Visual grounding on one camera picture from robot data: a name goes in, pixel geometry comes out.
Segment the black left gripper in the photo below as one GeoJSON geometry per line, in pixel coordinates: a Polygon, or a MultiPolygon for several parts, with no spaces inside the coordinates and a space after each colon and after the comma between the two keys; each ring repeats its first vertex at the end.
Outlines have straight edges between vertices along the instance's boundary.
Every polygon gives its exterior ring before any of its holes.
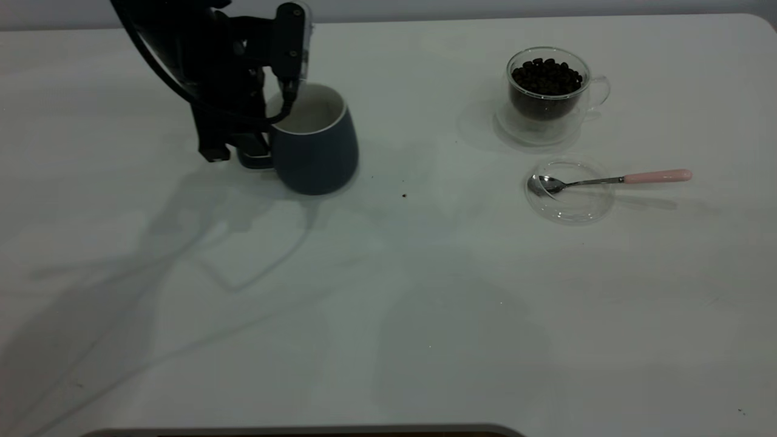
{"type": "Polygon", "coordinates": [[[264,136],[269,128],[264,72],[274,42],[274,20],[224,12],[177,12],[177,80],[192,94],[197,150],[208,163],[228,161],[234,137],[239,163],[274,169],[264,136]]]}

